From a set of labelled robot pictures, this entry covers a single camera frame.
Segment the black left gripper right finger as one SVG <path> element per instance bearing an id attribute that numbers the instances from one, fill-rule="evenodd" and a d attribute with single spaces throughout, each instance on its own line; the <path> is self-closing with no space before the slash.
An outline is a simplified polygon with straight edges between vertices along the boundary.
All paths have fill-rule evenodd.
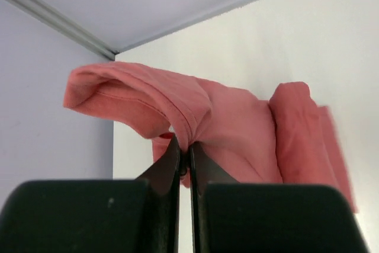
<path id="1" fill-rule="evenodd" d="M 325 185 L 244 184 L 199 143 L 188 155 L 194 252 L 367 252 L 351 208 Z"/>

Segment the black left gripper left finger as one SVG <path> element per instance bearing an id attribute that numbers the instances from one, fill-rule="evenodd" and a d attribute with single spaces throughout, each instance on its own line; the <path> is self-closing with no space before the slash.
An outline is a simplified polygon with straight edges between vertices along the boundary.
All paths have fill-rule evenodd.
<path id="1" fill-rule="evenodd" d="M 20 184 L 1 211 L 1 251 L 177 252 L 180 157 L 172 138 L 133 180 Z"/>

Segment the salmon pink t shirt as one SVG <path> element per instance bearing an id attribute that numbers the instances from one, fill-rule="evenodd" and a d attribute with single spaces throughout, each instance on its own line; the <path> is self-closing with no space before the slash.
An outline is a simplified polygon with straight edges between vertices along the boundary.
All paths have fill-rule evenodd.
<path id="1" fill-rule="evenodd" d="M 239 182 L 323 184 L 355 204 L 333 118 L 304 82 L 279 84 L 269 100 L 245 89 L 111 62 L 74 69 L 65 108 L 130 126 L 158 160 L 172 136 L 182 151 L 199 143 Z"/>

